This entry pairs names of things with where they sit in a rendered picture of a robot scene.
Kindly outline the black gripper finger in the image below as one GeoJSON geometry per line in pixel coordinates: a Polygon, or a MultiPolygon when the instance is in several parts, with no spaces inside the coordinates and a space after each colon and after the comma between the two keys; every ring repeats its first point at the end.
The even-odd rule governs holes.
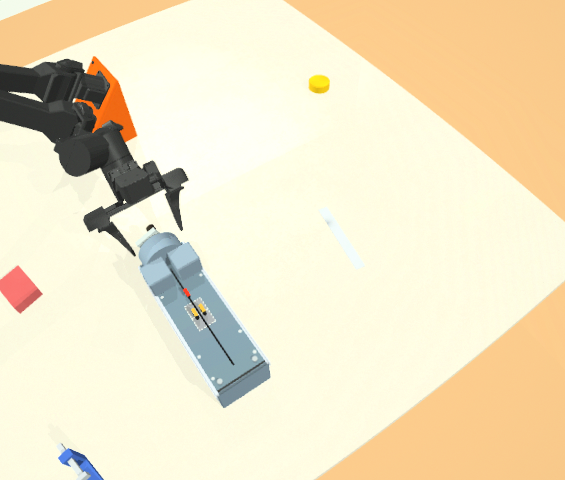
{"type": "Polygon", "coordinates": [[[131,246],[129,245],[129,242],[125,239],[125,237],[122,235],[122,233],[118,230],[118,228],[116,227],[116,224],[114,222],[111,222],[110,224],[104,226],[101,229],[97,229],[97,231],[99,233],[105,231],[108,234],[110,234],[111,236],[113,236],[118,242],[120,242],[128,251],[130,254],[132,254],[134,257],[136,257],[136,254],[134,253],[133,249],[131,248],[131,246]]]}
{"type": "Polygon", "coordinates": [[[174,190],[171,193],[165,193],[166,200],[170,206],[171,213],[174,217],[174,220],[179,227],[180,231],[183,231],[181,213],[180,213],[180,206],[179,206],[179,195],[180,191],[184,190],[184,186],[174,190]]]}

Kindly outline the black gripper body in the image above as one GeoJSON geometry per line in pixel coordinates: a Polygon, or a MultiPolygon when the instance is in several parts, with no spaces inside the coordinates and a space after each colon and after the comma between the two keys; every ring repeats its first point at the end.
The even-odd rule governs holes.
{"type": "Polygon", "coordinates": [[[117,169],[118,172],[121,174],[127,170],[130,169],[128,163],[134,161],[134,158],[132,157],[132,155],[129,155],[127,157],[124,157],[118,161],[115,161],[114,163],[104,167],[103,169],[101,169],[105,179],[107,180],[109,187],[111,189],[111,191],[114,193],[116,199],[117,199],[117,203],[107,207],[106,209],[103,208],[103,206],[87,213],[84,216],[83,222],[85,223],[85,227],[88,229],[89,232],[93,231],[94,229],[101,229],[104,226],[110,224],[110,218],[117,215],[118,213],[130,208],[131,206],[149,198],[150,196],[161,192],[163,190],[165,190],[167,193],[171,193],[174,190],[178,189],[181,187],[182,184],[186,183],[189,181],[185,171],[178,167],[175,168],[163,175],[162,176],[162,180],[156,182],[153,184],[153,188],[155,190],[155,192],[150,195],[150,196],[146,196],[142,199],[139,199],[136,203],[134,204],[127,204],[127,203],[123,203],[124,199],[119,200],[118,197],[116,196],[114,190],[112,189],[112,182],[111,182],[111,175],[110,172],[114,169],[117,169]]]}

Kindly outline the yellow short cylinder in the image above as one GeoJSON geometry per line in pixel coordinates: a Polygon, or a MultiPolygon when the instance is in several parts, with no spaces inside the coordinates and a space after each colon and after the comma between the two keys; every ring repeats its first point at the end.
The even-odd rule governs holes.
{"type": "Polygon", "coordinates": [[[329,91],[329,88],[330,88],[329,78],[321,75],[317,75],[317,76],[313,75],[312,77],[310,77],[309,79],[310,91],[314,93],[325,93],[329,91]]]}

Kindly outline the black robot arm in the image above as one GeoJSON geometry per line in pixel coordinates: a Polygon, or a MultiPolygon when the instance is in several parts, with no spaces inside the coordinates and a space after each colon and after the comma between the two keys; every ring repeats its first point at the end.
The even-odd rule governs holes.
{"type": "MultiPolygon", "coordinates": [[[[93,108],[73,102],[92,102],[99,110],[111,87],[101,70],[96,75],[84,72],[82,62],[68,58],[32,68],[0,64],[0,121],[42,132],[55,144],[62,169],[74,177],[103,169],[131,153],[120,133],[121,124],[109,120],[92,133],[97,122],[93,108]],[[13,92],[34,94],[43,102],[13,92]]],[[[153,184],[162,176],[153,160],[142,168],[136,160],[128,165],[130,169],[121,174],[117,169],[110,172],[112,189],[119,200],[134,204],[152,195],[153,184]]]]}

